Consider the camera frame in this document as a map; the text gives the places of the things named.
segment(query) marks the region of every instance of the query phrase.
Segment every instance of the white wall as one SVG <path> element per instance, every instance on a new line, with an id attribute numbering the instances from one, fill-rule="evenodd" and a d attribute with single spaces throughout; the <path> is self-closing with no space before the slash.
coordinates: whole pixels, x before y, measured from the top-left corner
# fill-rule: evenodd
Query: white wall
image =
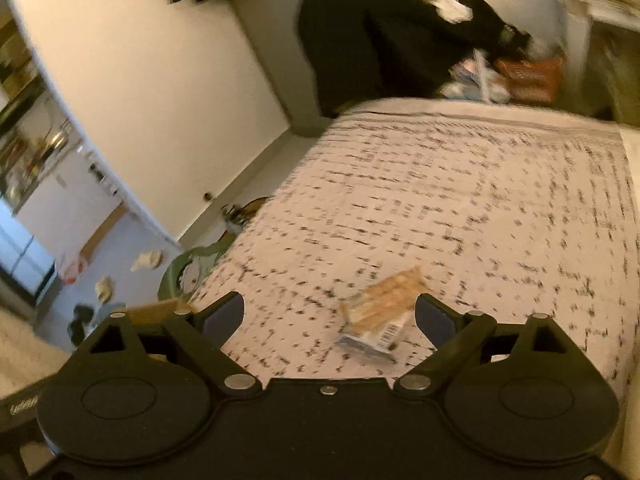
<path id="1" fill-rule="evenodd" d="M 298 39 L 300 2 L 231 0 L 295 131 L 314 136 L 321 134 L 329 121 L 320 115 L 315 76 Z"/>
<path id="2" fill-rule="evenodd" d="M 79 130 L 178 238 L 288 127 L 226 0 L 10 0 Z"/>

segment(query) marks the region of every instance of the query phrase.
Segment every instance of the baseboard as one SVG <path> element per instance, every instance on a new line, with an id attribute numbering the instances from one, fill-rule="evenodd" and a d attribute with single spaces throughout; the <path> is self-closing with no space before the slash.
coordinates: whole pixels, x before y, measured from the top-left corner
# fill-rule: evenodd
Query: baseboard
<path id="1" fill-rule="evenodd" d="M 192 248 L 196 241 L 221 218 L 221 209 L 230 203 L 252 180 L 252 178 L 279 152 L 291 138 L 292 131 L 284 131 L 277 139 L 267 146 L 260 155 L 249 163 L 222 193 L 211 201 L 204 212 L 178 238 L 180 245 L 186 249 Z"/>

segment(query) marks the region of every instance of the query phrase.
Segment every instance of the black jacket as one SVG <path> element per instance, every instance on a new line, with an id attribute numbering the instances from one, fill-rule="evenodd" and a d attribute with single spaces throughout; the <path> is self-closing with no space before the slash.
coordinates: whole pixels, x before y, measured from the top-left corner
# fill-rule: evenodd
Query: black jacket
<path id="1" fill-rule="evenodd" d="M 473 48 L 512 56 L 528 35 L 514 32 L 484 0 L 459 0 L 473 19 L 442 19 L 422 0 L 303 0 L 298 33 L 316 73 L 323 115 L 343 106 L 400 96 L 428 97 L 449 80 L 449 69 Z"/>

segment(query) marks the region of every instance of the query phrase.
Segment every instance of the patterned bedspread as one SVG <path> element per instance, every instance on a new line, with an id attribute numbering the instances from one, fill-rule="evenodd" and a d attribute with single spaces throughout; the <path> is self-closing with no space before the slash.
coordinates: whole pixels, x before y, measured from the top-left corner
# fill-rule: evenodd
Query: patterned bedspread
<path id="1" fill-rule="evenodd" d="M 383 100 L 341 116 L 194 299 L 237 290 L 223 350 L 273 376 L 396 378 L 434 348 L 412 325 L 394 360 L 334 343 L 340 298 L 420 265 L 434 295 L 500 322 L 553 315 L 622 396 L 639 323 L 640 242 L 615 126 L 532 110 Z"/>

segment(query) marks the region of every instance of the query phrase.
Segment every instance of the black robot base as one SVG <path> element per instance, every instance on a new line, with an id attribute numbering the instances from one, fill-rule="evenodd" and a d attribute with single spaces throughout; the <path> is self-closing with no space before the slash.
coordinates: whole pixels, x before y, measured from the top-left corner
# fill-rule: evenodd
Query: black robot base
<path id="1" fill-rule="evenodd" d="M 616 397 L 546 315 L 499 324 L 423 294 L 415 318 L 437 352 L 393 388 L 286 378 L 263 388 L 219 350 L 243 314 L 232 292 L 157 326 L 102 323 L 39 394 L 56 458 L 32 478 L 622 479 L 598 457 Z"/>

